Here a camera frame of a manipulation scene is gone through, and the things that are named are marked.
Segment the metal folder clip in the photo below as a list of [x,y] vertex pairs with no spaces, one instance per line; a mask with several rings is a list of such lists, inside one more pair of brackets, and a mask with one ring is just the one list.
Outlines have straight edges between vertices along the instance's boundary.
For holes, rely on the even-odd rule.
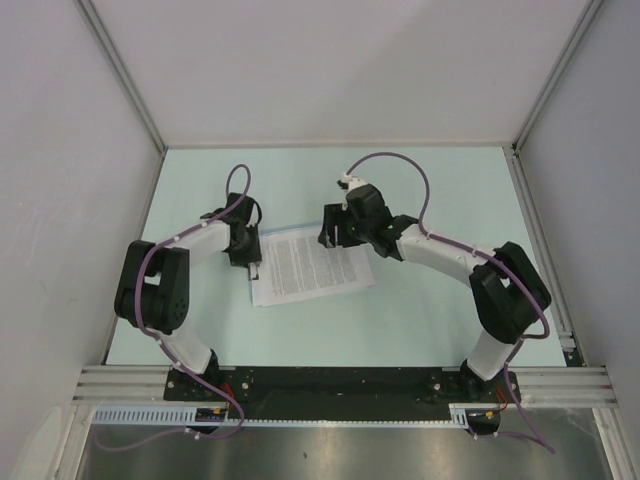
[[260,279],[259,265],[256,263],[251,263],[249,265],[249,280],[257,281],[259,279]]

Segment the blue clipboard folder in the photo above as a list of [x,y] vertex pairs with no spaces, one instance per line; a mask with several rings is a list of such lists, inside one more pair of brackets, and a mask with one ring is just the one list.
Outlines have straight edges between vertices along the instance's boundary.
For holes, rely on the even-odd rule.
[[311,225],[261,235],[260,278],[270,280],[279,293],[276,305],[310,299],[319,288],[312,255],[319,229]]

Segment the table form paper sheet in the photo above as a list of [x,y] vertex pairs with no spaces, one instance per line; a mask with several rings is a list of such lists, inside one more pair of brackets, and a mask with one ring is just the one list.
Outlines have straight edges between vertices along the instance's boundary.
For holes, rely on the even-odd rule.
[[277,304],[279,293],[268,279],[251,281],[251,299],[254,307],[269,307]]

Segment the text paper sheet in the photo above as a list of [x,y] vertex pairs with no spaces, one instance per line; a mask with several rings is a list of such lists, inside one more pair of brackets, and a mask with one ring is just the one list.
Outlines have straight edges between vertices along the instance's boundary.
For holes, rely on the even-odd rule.
[[325,248],[315,235],[312,255],[319,288],[307,300],[329,295],[351,293],[375,284],[366,248]]

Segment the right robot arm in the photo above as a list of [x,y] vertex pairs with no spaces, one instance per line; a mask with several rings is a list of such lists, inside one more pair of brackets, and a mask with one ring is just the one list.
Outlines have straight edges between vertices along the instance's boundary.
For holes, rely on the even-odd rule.
[[537,339],[550,334],[544,316],[550,292],[520,245],[484,251],[428,232],[419,218],[392,214],[371,184],[346,187],[343,202],[323,207],[318,243],[327,249],[368,244],[382,258],[428,267],[470,288],[482,331],[460,376],[463,393],[473,401],[496,391],[497,377],[532,324],[543,324]]

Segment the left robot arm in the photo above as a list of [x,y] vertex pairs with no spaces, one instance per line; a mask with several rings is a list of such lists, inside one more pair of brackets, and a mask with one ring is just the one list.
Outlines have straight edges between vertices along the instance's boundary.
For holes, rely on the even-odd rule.
[[221,374],[214,350],[187,326],[191,270],[216,254],[225,254],[233,267],[258,266],[261,220],[256,200],[229,193],[226,206],[202,215],[194,231],[175,236],[165,246],[136,240],[127,248],[115,314],[160,345],[174,367],[187,375],[185,385],[199,399],[219,392]]

